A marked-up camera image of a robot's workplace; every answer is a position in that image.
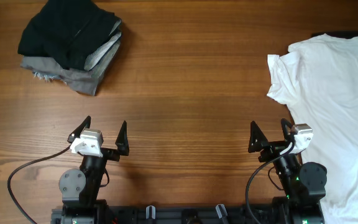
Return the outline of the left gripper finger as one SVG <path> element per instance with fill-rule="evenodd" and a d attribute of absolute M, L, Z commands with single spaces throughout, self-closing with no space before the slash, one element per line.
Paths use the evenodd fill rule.
<path fill-rule="evenodd" d="M 122 155 L 122 156 L 129 155 L 129 141 L 127 138 L 127 122 L 126 121 L 123 121 L 123 123 L 122 123 L 119 134 L 117 135 L 115 145 L 117 146 L 117 151 L 120 155 Z"/>
<path fill-rule="evenodd" d="M 67 142 L 72 143 L 76 138 L 80 137 L 80 134 L 85 128 L 90 128 L 90 125 L 91 116 L 87 116 L 84 121 L 69 134 Z"/>

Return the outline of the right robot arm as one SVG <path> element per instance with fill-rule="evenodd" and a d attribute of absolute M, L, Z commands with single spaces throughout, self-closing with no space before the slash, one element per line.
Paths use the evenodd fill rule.
<path fill-rule="evenodd" d="M 310 145 L 313 130 L 307 124 L 291 124 L 285 118 L 280 123 L 284 137 L 281 141 L 269 141 L 255 121 L 250 123 L 248 152 L 258 152 L 262 165 L 247 181 L 247 211 L 253 221 L 262 222 L 250 206 L 249 189 L 255 176 L 272 164 L 285 196 L 272 199 L 270 223 L 324 223 L 320 200 L 326 196 L 327 168 L 317 162 L 300 164 L 297 159 Z"/>

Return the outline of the white t-shirt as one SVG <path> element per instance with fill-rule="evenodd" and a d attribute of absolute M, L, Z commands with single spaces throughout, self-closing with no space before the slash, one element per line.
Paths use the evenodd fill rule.
<path fill-rule="evenodd" d="M 305 162 L 327 169 L 321 200 L 327 223 L 358 223 L 358 37 L 323 34 L 267 57 L 268 96 L 313 129 Z"/>

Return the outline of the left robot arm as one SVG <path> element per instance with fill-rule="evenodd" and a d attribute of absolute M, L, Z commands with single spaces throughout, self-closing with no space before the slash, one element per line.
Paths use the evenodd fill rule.
<path fill-rule="evenodd" d="M 85 120 L 68 136 L 69 150 L 83 157 L 77 169 L 62 174 L 58 186 L 62 193 L 61 209 L 52 210 L 51 224 L 105 224 L 117 223 L 117 218 L 107 201 L 98 200 L 98 192 L 104 176 L 108 176 L 107 161 L 120 160 L 129 155 L 127 122 L 124 121 L 117 135 L 116 148 L 102 147 L 104 142 L 100 130 L 91 129 L 91 117 Z"/>

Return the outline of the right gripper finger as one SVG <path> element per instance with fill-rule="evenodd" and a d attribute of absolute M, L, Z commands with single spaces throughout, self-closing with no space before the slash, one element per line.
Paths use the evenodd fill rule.
<path fill-rule="evenodd" d="M 250 123 L 250 139 L 248 152 L 260 152 L 269 146 L 269 141 L 255 121 Z"/>
<path fill-rule="evenodd" d="M 284 140 L 288 142 L 293 142 L 293 133 L 291 131 L 293 125 L 289 120 L 282 118 L 281 121 L 281 127 L 283 131 Z"/>

